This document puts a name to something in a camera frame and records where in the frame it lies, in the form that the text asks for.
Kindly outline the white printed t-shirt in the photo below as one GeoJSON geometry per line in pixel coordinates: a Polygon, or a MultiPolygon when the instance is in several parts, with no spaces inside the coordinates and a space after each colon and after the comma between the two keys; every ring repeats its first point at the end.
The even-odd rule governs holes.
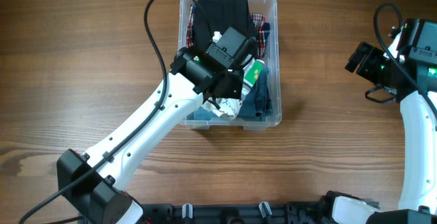
{"type": "MultiPolygon", "coordinates": [[[[256,60],[252,60],[250,64],[244,68],[244,83],[242,86],[242,95],[240,99],[236,99],[236,100],[243,101],[245,99],[245,96],[250,92],[252,86],[255,84],[260,74],[260,71],[264,66],[265,63],[262,60],[256,59],[256,60]]],[[[217,104],[218,104],[217,102],[218,99],[232,99],[232,98],[217,98],[216,99],[217,104]]]]}

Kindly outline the blue denim jeans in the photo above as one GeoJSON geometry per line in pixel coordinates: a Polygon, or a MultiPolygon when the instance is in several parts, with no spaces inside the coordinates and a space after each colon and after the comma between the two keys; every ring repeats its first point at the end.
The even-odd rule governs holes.
{"type": "Polygon", "coordinates": [[[264,66],[252,86],[250,92],[243,101],[236,99],[218,99],[220,109],[212,103],[207,102],[193,113],[194,120],[211,120],[212,118],[223,118],[234,120],[263,120],[271,114],[272,104],[268,90],[269,69],[264,66]]]}

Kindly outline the red blue plaid cloth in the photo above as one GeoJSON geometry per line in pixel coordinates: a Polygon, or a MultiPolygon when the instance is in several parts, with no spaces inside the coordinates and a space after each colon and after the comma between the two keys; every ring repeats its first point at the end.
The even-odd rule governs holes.
{"type": "MultiPolygon", "coordinates": [[[[190,16],[188,18],[188,27],[187,27],[187,33],[185,39],[185,43],[187,46],[192,46],[194,44],[195,10],[196,10],[196,5],[192,4],[190,7],[190,16]]],[[[270,23],[266,21],[266,17],[262,14],[250,13],[250,16],[252,18],[256,30],[255,40],[257,42],[257,55],[260,59],[262,59],[266,56],[268,37],[270,35],[270,23]]]]}

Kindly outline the black garment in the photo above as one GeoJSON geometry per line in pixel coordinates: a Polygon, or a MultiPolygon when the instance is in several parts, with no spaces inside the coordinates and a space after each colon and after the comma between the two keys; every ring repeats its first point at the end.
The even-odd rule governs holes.
{"type": "Polygon", "coordinates": [[[248,0],[197,0],[206,16],[195,10],[193,19],[193,44],[207,50],[212,40],[207,22],[212,32],[222,35],[229,27],[241,30],[246,36],[256,35],[255,25],[249,12],[248,0]]]}

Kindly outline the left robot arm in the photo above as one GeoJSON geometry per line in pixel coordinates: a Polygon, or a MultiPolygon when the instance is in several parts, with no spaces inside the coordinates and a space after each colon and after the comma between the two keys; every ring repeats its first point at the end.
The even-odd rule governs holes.
{"type": "Polygon", "coordinates": [[[137,223],[143,208],[125,192],[143,159],[199,107],[236,118],[249,92],[254,38],[229,27],[202,50],[181,48],[156,91],[106,139],[83,154],[67,150],[57,161],[59,188],[89,223],[137,223]]]}

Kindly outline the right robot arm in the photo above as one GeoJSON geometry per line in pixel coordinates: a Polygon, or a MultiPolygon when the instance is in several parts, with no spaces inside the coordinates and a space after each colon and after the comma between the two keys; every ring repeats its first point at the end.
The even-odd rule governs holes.
{"type": "Polygon", "coordinates": [[[411,72],[425,90],[400,102],[406,145],[398,209],[382,212],[363,200],[339,196],[330,214],[336,223],[436,222],[436,23],[408,19],[396,40],[396,53],[412,63],[411,72]]]}

